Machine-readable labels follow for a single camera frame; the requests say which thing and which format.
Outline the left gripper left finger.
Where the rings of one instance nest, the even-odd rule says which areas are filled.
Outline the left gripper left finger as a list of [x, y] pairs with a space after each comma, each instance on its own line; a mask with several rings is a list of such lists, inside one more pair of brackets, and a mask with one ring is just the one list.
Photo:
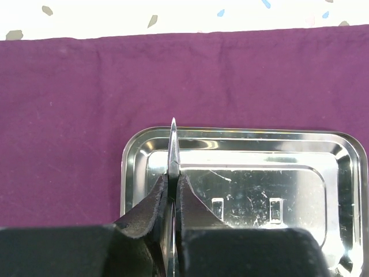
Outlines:
[[113, 223], [4, 228], [1, 276], [166, 276], [168, 178]]

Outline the steel instrument tray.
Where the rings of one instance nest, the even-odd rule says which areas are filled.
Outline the steel instrument tray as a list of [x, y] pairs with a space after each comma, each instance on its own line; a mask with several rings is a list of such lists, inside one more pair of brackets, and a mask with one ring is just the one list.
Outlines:
[[368, 275], [368, 157], [340, 132], [180, 128], [180, 168], [233, 228], [309, 231], [330, 276]]

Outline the steel scissors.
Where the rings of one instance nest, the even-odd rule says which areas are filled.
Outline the steel scissors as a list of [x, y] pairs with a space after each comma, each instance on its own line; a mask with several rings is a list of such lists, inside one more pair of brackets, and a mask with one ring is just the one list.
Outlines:
[[165, 205], [165, 231], [167, 243], [166, 262], [167, 276], [180, 276], [180, 261], [182, 238], [180, 236], [180, 220], [177, 209], [177, 187], [180, 177], [180, 150], [178, 131], [175, 118], [171, 121], [171, 129], [168, 140], [167, 171], [165, 181], [167, 185], [167, 203]]

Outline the purple surgical cloth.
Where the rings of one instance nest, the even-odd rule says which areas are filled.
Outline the purple surgical cloth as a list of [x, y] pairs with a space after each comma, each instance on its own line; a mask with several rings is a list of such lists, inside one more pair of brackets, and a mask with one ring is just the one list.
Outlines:
[[368, 146], [368, 26], [1, 43], [1, 225], [119, 215], [151, 126], [324, 129]]

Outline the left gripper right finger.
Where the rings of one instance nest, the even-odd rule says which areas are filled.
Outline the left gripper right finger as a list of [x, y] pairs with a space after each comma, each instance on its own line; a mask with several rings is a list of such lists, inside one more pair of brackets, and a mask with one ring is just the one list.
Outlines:
[[330, 276], [322, 251], [303, 229], [235, 229], [178, 179], [176, 249], [180, 276]]

